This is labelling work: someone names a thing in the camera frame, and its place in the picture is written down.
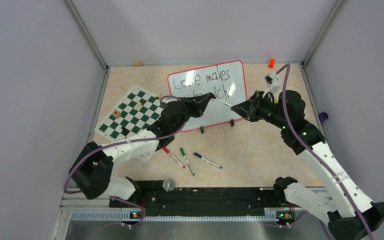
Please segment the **black whiteboard marker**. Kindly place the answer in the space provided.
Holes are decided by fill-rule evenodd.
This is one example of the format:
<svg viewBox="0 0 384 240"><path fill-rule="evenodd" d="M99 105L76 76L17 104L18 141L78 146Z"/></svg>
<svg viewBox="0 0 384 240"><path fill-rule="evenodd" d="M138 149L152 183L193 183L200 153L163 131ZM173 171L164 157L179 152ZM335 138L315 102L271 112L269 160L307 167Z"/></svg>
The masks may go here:
<svg viewBox="0 0 384 240"><path fill-rule="evenodd" d="M233 106L232 104L230 104L230 103L228 103L228 102L225 102L225 101L223 101L223 100L221 100L221 99L217 99L217 101L220 102L220 103L222 103L223 105L229 107L229 108L231 108L231 107Z"/></svg>

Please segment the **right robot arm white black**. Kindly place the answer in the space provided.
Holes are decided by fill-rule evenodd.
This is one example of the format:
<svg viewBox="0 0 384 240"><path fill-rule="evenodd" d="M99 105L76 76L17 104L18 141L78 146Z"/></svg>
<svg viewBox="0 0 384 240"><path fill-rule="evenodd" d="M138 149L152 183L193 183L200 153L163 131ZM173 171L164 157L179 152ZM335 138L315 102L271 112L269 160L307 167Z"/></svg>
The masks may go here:
<svg viewBox="0 0 384 240"><path fill-rule="evenodd" d="M301 207L327 225L336 240L361 240L372 236L384 222L384 202L374 202L351 179L332 153L319 129L306 120L302 96L287 90L278 101L271 93L255 91L231 110L249 122L264 120L278 128L284 143L318 177L329 197L309 190L296 179L279 177L273 200L279 206Z"/></svg>

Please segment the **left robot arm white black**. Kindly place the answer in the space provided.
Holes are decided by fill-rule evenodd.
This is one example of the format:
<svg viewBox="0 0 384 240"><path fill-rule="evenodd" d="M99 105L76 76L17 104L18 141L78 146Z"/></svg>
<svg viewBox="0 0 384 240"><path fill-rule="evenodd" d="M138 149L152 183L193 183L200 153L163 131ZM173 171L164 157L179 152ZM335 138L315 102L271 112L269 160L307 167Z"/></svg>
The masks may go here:
<svg viewBox="0 0 384 240"><path fill-rule="evenodd" d="M141 198L139 187L126 176L116 176L114 170L131 159L148 161L175 139L190 118L202 117L216 96L208 92L195 97L171 95L169 98L160 117L136 135L110 144L87 143L68 172L64 192L71 194L68 184L73 181L79 188L77 192L88 200L110 197L121 199L129 207L136 206Z"/></svg>

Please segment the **pink framed whiteboard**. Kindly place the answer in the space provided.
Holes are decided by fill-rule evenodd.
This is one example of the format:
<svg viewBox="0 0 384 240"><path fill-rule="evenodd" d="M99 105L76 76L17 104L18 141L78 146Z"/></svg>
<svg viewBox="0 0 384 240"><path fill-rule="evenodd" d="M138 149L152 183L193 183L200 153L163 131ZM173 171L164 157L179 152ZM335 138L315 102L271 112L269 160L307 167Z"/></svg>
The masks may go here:
<svg viewBox="0 0 384 240"><path fill-rule="evenodd" d="M248 99L244 64L241 60L174 72L167 76L167 82L169 92L176 97L198 97L206 93L216 96L208 104L202 117L192 117L187 121L182 129L184 132L241 119L222 101L236 105Z"/></svg>

